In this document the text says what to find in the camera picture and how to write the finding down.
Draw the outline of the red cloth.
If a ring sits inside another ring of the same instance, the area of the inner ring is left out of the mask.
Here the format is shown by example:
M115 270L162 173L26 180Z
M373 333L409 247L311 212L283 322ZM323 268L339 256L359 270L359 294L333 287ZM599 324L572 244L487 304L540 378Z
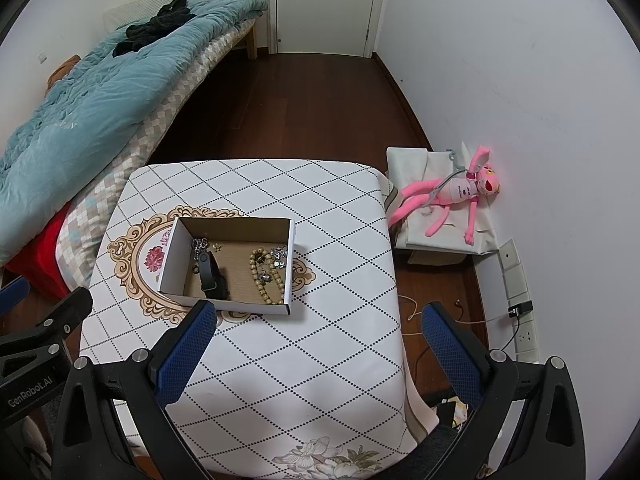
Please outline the red cloth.
M55 258L58 236L69 210L70 203L67 203L6 265L6 270L26 278L41 296L54 302L60 301L70 292Z

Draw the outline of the black charger plug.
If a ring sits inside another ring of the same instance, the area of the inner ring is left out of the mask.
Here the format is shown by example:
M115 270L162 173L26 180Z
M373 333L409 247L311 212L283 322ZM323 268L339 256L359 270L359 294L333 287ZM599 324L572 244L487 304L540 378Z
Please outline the black charger plug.
M522 316L532 312L533 308L534 305L532 300L522 301L518 304L512 304L508 309L508 315L510 318L521 318Z

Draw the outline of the white cardboard box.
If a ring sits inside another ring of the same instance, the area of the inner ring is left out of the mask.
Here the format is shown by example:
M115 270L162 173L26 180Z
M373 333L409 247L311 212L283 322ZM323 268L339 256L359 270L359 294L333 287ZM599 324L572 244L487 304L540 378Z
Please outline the white cardboard box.
M179 217L172 222L158 292L183 307L291 314L294 222L289 218ZM213 244L221 244L214 252ZM258 280L259 271L272 281Z

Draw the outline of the teal blue duvet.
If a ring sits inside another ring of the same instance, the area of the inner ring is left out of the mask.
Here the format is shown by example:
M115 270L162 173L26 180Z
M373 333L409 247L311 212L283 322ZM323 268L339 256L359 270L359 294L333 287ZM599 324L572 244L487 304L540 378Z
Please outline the teal blue duvet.
M127 145L211 41L267 0L194 0L190 20L116 56L122 30L54 84L1 157L1 261L8 263Z

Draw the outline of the silver pendant charm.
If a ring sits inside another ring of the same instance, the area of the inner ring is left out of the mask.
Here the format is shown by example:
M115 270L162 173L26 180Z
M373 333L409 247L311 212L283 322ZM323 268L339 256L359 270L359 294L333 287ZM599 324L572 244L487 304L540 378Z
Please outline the silver pendant charm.
M261 281L262 283L269 283L272 281L272 276L268 272L259 271L257 273L257 277L258 277L258 280Z

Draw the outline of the brown pillow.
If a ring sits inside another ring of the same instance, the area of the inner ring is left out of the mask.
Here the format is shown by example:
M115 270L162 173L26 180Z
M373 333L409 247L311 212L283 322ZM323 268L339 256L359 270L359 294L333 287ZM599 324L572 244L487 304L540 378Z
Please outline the brown pillow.
M65 60L49 76L47 81L47 88L50 89L57 81L65 77L80 60L81 57L78 54L74 54L73 56Z

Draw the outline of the pink panther plush toy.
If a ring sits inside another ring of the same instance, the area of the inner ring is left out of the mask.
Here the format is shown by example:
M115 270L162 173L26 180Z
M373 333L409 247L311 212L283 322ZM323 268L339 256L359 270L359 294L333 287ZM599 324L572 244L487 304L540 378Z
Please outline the pink panther plush toy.
M411 183L399 192L401 203L390 216L387 225L391 228L422 207L442 208L442 214L425 230L426 237L434 236L446 223L452 206L469 207L468 225L463 234L465 244L472 246L475 240L475 220L482 197L488 198L500 192L498 174L489 162L490 148L480 145L469 166L457 163L457 156L450 153L454 171L446 178L423 180Z

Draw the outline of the white cloth covered box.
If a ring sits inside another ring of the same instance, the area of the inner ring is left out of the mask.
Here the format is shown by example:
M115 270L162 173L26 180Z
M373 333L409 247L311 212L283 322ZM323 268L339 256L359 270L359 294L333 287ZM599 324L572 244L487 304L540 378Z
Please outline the white cloth covered box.
M469 166L474 155L465 146L457 151L444 152L430 152L425 148L389 148L386 151L387 177L393 185L386 205L387 221L401 203L399 192L402 188L418 181L446 178L454 171L454 163L449 158L450 153L457 156L457 163L463 167ZM497 235L489 209L490 203L497 195L480 199L472 246L465 244L463 239L469 215L469 207L465 205L452 206L446 223L432 237L426 237L425 230L442 214L442 208L428 206L413 211L405 220L389 227L394 233L395 246L399 249L428 252L489 255L498 249Z

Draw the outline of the black clothing on bed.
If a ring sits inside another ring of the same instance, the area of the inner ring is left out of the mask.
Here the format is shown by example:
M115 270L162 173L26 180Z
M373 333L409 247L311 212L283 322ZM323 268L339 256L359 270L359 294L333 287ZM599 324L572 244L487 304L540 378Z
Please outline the black clothing on bed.
M128 26L125 30L125 39L116 44L112 57L138 52L143 47L168 36L192 18L194 14L188 7L188 0L171 0L170 3L164 4L149 21Z

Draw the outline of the white door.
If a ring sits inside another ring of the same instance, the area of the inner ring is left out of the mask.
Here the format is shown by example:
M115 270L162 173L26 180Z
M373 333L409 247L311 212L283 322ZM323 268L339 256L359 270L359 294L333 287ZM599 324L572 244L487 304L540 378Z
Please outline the white door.
M366 52L374 0L276 0L281 54L360 56Z

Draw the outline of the white wall power strip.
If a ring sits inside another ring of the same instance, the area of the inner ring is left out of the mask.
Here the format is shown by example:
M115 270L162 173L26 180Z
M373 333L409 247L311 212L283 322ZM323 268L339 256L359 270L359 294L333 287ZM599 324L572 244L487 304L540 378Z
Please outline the white wall power strip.
M513 238L510 238L500 246L498 257L503 285L506 290L508 309L512 304L518 304L526 300L533 301L526 280L524 264ZM512 322L513 328L513 336L510 339L509 346L512 346L516 359L530 364L538 363L539 344L534 309L521 318L510 318L508 315L508 319Z

